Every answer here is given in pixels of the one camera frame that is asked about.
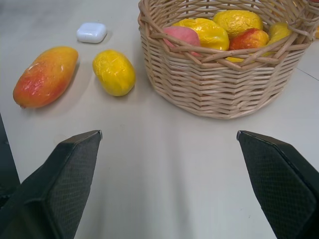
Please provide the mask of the white earbuds case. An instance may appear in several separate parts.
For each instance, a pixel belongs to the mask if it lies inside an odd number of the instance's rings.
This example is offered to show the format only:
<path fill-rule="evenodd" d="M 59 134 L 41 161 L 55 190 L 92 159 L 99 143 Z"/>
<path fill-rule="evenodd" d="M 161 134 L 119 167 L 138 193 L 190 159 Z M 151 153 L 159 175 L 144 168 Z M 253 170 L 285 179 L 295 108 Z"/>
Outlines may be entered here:
<path fill-rule="evenodd" d="M 107 35 L 107 28 L 102 23 L 83 23 L 76 32 L 76 38 L 84 43 L 100 43 Z"/>

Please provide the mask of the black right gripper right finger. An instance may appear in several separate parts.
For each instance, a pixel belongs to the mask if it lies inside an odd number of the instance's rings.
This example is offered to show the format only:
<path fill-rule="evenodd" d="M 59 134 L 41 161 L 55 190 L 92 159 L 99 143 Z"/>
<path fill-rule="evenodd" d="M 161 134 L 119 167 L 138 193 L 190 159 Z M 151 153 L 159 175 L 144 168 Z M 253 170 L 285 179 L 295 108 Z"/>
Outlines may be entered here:
<path fill-rule="evenodd" d="M 319 239 L 319 172 L 290 144 L 237 132 L 254 194 L 277 239 Z"/>

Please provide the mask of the yellow lemon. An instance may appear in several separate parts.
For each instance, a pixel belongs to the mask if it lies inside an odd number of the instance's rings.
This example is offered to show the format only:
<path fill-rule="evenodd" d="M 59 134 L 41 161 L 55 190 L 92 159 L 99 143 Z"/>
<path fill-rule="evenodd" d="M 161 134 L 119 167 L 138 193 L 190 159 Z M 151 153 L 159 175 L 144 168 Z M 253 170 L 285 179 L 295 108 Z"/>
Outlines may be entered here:
<path fill-rule="evenodd" d="M 248 10 L 226 10 L 217 13 L 213 21 L 224 28 L 230 39 L 247 29 L 256 28 L 263 30 L 261 18 Z"/>
<path fill-rule="evenodd" d="M 213 20 L 206 18 L 187 18 L 173 24 L 173 26 L 188 27 L 194 30 L 199 37 L 202 47 L 217 50 L 228 50 L 229 48 L 230 41 L 228 33 Z"/>
<path fill-rule="evenodd" d="M 121 52 L 108 49 L 98 53 L 92 67 L 103 89 L 112 96 L 124 96 L 135 85 L 134 67 Z"/>

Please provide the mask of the small orange-red mango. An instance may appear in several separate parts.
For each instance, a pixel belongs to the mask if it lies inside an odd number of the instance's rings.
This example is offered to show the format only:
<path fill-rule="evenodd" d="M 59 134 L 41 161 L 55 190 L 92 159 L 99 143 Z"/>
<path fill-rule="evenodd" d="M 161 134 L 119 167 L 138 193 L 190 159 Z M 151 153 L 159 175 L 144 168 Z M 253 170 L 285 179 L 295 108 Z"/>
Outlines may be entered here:
<path fill-rule="evenodd" d="M 266 32 L 257 28 L 247 29 L 230 41 L 229 50 L 251 49 L 264 47 L 269 42 Z"/>

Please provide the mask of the yellow banana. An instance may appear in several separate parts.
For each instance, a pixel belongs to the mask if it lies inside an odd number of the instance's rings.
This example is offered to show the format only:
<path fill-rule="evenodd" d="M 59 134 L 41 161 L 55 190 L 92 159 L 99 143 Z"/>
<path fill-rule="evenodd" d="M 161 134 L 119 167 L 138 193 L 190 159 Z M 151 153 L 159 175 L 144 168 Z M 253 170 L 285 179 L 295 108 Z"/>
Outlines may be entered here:
<path fill-rule="evenodd" d="M 287 36 L 290 36 L 291 34 L 292 34 L 292 31 L 288 28 L 287 23 L 278 22 L 276 24 L 273 24 L 269 30 L 270 40 L 266 44 L 266 46 L 271 45 Z M 272 54 L 274 54 L 274 52 L 267 52 L 263 54 L 262 57 L 267 57 Z M 237 62 L 242 62 L 244 59 L 235 58 L 235 57 L 227 57 L 226 60 L 237 63 Z"/>

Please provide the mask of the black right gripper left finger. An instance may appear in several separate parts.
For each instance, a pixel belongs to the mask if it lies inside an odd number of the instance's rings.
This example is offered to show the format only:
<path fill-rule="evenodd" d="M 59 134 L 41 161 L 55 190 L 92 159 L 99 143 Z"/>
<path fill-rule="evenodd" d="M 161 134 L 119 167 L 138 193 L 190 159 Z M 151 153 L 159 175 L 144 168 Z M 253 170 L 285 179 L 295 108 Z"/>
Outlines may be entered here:
<path fill-rule="evenodd" d="M 74 239 L 101 139 L 93 130 L 60 142 L 0 208 L 0 239 Z"/>

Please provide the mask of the wicker basket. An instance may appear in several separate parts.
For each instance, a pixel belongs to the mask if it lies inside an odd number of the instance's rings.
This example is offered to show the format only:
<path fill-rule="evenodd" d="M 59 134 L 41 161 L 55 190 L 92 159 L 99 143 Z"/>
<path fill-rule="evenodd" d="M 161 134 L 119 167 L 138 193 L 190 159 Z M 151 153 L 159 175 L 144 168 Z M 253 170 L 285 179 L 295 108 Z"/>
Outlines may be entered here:
<path fill-rule="evenodd" d="M 319 0 L 140 0 L 138 17 L 148 78 L 155 91 L 195 115 L 234 119 L 282 92 L 319 26 Z M 164 33 L 186 18 L 225 10 L 256 13 L 265 29 L 285 22 L 292 34 L 255 49 L 196 47 Z"/>

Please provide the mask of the pink peach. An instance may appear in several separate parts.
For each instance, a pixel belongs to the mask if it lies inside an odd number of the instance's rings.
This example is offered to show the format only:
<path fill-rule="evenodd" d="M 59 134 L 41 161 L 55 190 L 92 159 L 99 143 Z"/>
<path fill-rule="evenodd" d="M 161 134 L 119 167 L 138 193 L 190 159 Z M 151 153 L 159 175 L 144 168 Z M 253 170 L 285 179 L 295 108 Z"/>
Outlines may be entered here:
<path fill-rule="evenodd" d="M 164 33 L 184 41 L 193 46 L 201 46 L 198 34 L 191 28 L 183 26 L 169 26 L 163 28 Z"/>

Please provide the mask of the large orange-red mango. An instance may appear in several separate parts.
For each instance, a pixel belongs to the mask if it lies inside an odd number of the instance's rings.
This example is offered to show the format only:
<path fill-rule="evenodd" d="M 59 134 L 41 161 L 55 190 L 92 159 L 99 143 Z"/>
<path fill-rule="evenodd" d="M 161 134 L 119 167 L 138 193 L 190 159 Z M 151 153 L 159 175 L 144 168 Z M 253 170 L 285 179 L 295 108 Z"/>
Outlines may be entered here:
<path fill-rule="evenodd" d="M 69 86 L 78 60 L 72 47 L 41 53 L 19 78 L 13 99 L 22 108 L 41 108 L 58 99 Z"/>

